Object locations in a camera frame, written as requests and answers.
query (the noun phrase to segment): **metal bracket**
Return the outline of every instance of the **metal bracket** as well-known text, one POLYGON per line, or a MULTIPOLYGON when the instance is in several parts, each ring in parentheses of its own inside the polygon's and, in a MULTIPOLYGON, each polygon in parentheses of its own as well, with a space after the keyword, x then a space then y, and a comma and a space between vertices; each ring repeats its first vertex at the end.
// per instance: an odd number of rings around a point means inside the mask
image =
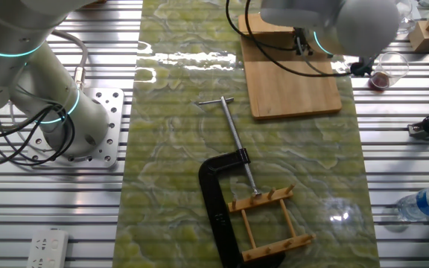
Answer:
MULTIPOLYGON (((84 92, 87 96, 98 101, 107 111, 109 116, 108 131, 103 142, 101 142, 87 156, 70 159, 61 156, 53 162, 34 167, 34 169, 110 169, 117 163, 118 140, 120 139, 122 112, 124 106, 124 92, 121 89, 97 89, 88 88, 84 92)), ((40 150, 28 148, 28 156, 37 156, 38 159, 47 159, 53 151, 44 139, 41 130, 37 130, 31 139, 31 145, 40 150)))

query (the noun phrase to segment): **white robotic arm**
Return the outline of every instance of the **white robotic arm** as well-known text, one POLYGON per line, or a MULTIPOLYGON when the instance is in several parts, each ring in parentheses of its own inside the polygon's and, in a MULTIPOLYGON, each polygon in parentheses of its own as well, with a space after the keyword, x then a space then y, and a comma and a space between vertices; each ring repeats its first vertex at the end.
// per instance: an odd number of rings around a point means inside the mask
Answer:
POLYGON ((261 18, 305 29, 317 52, 359 57, 379 54, 400 23, 394 0, 263 0, 261 18))
POLYGON ((0 0, 0 108, 9 87, 47 36, 69 12, 93 0, 0 0))

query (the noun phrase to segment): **electrical socket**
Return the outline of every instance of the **electrical socket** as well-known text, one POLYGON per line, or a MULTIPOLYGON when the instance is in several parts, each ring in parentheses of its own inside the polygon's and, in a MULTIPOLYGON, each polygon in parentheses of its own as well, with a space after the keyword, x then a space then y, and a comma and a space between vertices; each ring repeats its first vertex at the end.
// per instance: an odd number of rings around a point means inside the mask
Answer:
POLYGON ((69 233, 41 230, 34 234, 27 268, 63 268, 69 233))

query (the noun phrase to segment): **plastic bottle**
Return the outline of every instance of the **plastic bottle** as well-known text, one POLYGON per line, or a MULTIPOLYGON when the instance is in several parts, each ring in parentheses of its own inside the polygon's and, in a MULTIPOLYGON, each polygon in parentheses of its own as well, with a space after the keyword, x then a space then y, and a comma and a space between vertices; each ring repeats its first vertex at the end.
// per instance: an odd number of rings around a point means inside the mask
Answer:
POLYGON ((429 216, 429 188, 403 197, 397 202, 398 215, 405 221, 418 221, 429 216))

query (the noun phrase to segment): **black cable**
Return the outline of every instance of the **black cable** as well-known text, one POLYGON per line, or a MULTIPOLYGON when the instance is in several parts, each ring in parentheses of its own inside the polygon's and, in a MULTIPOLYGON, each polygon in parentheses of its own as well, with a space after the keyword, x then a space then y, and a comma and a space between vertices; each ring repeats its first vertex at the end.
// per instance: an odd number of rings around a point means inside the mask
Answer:
MULTIPOLYGON (((60 145, 59 149, 49 158, 45 159, 45 160, 34 160, 26 155, 24 155, 23 153, 20 153, 19 155, 22 156, 24 159, 33 162, 33 163, 25 163, 25 162, 18 162, 16 160, 10 160, 11 163, 15 164, 15 165, 21 165, 21 166, 37 166, 37 165, 42 165, 45 164, 49 161, 53 161, 55 160, 57 157, 63 155, 72 145, 72 143, 74 142, 75 139, 75 126, 74 126, 74 122, 72 121, 72 119, 70 118, 70 116, 65 116, 66 111, 59 111, 59 116, 61 117, 61 120, 63 121, 63 124, 68 121, 69 125, 71 127, 71 131, 72 131, 72 135, 71 135, 71 140, 68 142, 67 138, 68 138, 68 130, 67 128, 64 129, 64 137, 63 137, 63 143, 60 145)), ((9 138, 7 138, 7 136, 4 137, 4 139, 6 140, 6 142, 13 148, 13 150, 16 151, 16 147, 11 143, 11 141, 9 140, 9 138)), ((6 155, 2 152, 2 150, 0 149, 0 155, 3 156, 4 158, 6 158, 6 155)))
POLYGON ((250 21, 248 20, 249 15, 249 9, 250 9, 251 0, 246 1, 246 8, 244 8, 244 20, 246 22, 246 28, 248 33, 250 34, 251 40, 254 42, 254 44, 258 47, 259 51, 272 63, 276 64, 278 67, 282 68, 285 71, 288 71, 292 74, 297 74, 304 77, 345 77, 349 76, 350 73, 345 74, 304 74, 298 71, 294 71, 292 69, 287 68, 286 66, 283 66, 281 63, 274 60, 262 47, 261 44, 259 44, 259 41, 255 39, 254 34, 252 33, 251 27, 250 27, 250 21))
POLYGON ((33 137, 34 133, 37 130, 37 127, 39 127, 39 125, 41 124, 42 120, 44 120, 44 118, 49 114, 49 112, 52 110, 52 106, 44 108, 41 112, 43 112, 43 114, 40 116, 40 118, 35 118, 34 120, 39 119, 36 122, 36 125, 34 126, 34 128, 31 130, 31 132, 29 133, 28 139, 26 139, 26 141, 22 144, 22 146, 16 151, 14 152, 12 155, 8 156, 8 157, 4 157, 3 159, 0 160, 0 165, 4 164, 6 162, 9 162, 10 160, 12 160, 13 158, 15 158, 16 156, 18 156, 29 144, 29 141, 31 140, 31 138, 33 137))
POLYGON ((2 137, 4 137, 4 136, 6 136, 6 135, 10 135, 10 134, 13 134, 13 133, 16 133, 16 132, 18 132, 18 131, 20 131, 20 130, 23 130, 25 127, 27 127, 29 124, 32 124, 33 122, 35 122, 38 118, 40 118, 43 114, 45 114, 46 113, 46 115, 47 115, 47 113, 49 113, 50 111, 52 110, 52 106, 47 106, 46 108, 44 108, 43 110, 41 110, 40 112, 38 112, 34 117, 32 117, 30 120, 28 120, 27 122, 25 122, 25 123, 23 123, 23 124, 21 124, 19 127, 17 127, 17 128, 15 128, 15 129, 13 129, 13 130, 9 130, 9 131, 7 131, 7 132, 5 132, 5 133, 1 133, 0 134, 0 138, 2 138, 2 137))
MULTIPOLYGON (((239 29, 236 28, 235 24, 232 23, 231 16, 229 15, 229 0, 226 0, 226 18, 228 19, 229 25, 231 26, 231 28, 233 30, 235 30, 236 33, 238 33, 239 35, 241 35, 244 38, 252 40, 251 36, 248 36, 247 34, 241 32, 239 29)), ((268 44, 260 42, 260 41, 258 41, 258 43, 267 47, 267 48, 275 48, 275 49, 280 50, 280 51, 295 51, 296 50, 295 46, 292 48, 280 48, 280 47, 277 47, 275 45, 268 45, 268 44)))

